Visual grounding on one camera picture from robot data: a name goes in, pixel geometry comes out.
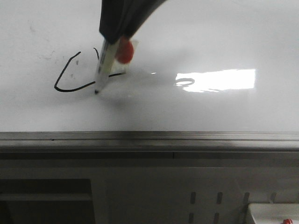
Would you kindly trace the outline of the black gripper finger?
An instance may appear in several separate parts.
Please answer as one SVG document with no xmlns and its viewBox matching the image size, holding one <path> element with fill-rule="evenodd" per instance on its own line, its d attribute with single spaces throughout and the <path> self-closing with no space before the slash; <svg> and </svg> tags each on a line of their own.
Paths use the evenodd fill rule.
<svg viewBox="0 0 299 224">
<path fill-rule="evenodd" d="M 133 0 L 134 8 L 128 14 L 129 21 L 123 36 L 131 38 L 154 11 L 165 2 L 166 0 Z"/>
<path fill-rule="evenodd" d="M 99 32 L 110 44 L 116 43 L 123 36 L 128 25 L 129 12 L 134 8 L 132 0 L 103 0 Z"/>
</svg>

